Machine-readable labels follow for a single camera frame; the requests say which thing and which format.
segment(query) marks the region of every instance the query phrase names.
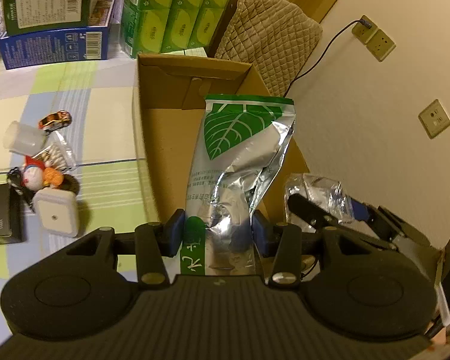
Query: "power cord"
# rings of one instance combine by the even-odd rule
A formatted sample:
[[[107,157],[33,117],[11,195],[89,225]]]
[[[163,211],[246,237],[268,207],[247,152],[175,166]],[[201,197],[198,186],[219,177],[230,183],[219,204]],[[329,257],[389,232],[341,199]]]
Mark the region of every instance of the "power cord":
[[[313,68],[319,64],[319,62],[322,60],[323,56],[325,55],[325,53],[327,52],[328,48],[329,48],[330,45],[333,43],[333,41],[334,41],[335,39],[337,39],[338,36],[339,36],[343,31],[345,31],[345,30],[346,30],[347,28],[349,28],[350,26],[353,26],[355,23],[361,23],[361,24],[363,24],[365,27],[367,27],[368,29],[372,28],[372,24],[369,23],[368,21],[366,21],[365,19],[354,20],[354,21],[352,21],[351,23],[349,23],[347,26],[345,26],[344,28],[342,28],[342,29],[341,29],[341,30],[340,30],[340,31],[339,31],[339,32],[338,32],[338,33],[330,40],[330,42],[328,43],[328,45],[327,45],[327,47],[325,48],[324,52],[322,52],[322,55],[320,56],[320,58],[318,59],[318,61],[315,62],[315,63],[313,64],[313,66],[312,66],[310,69],[308,69],[305,73],[300,74],[299,76],[295,77],[295,78],[292,80],[292,82],[290,83],[290,85],[288,85],[288,89],[286,90],[285,94],[283,95],[284,97],[287,95],[288,91],[290,90],[290,87],[292,86],[292,84],[293,84],[296,80],[301,79],[303,76],[305,76],[306,74],[310,73],[310,72],[313,70]]]

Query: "quilted fabric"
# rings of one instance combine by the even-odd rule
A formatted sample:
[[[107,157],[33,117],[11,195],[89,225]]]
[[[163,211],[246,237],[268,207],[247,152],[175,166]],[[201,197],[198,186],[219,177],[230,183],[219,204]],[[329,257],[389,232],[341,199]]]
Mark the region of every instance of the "quilted fabric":
[[[238,0],[215,58],[249,62],[283,96],[322,37],[322,26],[286,0]]]

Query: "small plastic bag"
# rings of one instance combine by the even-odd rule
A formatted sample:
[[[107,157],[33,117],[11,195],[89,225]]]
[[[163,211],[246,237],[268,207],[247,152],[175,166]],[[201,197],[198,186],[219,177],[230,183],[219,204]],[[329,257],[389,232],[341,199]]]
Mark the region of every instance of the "small plastic bag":
[[[41,160],[46,167],[52,167],[60,172],[70,172],[77,168],[70,145],[58,131],[50,134],[46,144],[47,147],[35,155],[34,159]]]
[[[309,173],[293,173],[285,183],[285,214],[287,222],[299,226],[302,231],[314,233],[315,229],[288,209],[288,197],[294,193],[299,193],[329,212],[339,223],[355,220],[351,199],[342,189],[340,181]]]

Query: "wall socket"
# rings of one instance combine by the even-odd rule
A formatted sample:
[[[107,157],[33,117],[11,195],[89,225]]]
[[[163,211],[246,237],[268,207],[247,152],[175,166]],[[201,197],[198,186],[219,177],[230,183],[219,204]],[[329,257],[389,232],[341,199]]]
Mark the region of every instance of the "wall socket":
[[[372,38],[373,35],[378,31],[377,25],[371,21],[367,16],[363,15],[362,19],[368,21],[372,28],[367,28],[361,23],[355,24],[355,26],[352,28],[353,35],[356,36],[356,38],[363,44],[367,44],[368,41]]]
[[[450,126],[450,119],[438,99],[435,99],[427,108],[420,112],[418,118],[430,139],[435,138]]]
[[[367,49],[382,62],[395,48],[395,42],[383,30],[378,30],[367,43]]]

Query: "small black box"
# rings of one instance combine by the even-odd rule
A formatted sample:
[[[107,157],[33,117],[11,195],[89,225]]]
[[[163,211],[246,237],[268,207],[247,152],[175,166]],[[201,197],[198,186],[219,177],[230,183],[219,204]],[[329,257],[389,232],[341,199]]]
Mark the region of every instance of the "small black box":
[[[22,242],[22,201],[8,184],[0,184],[0,244]]]

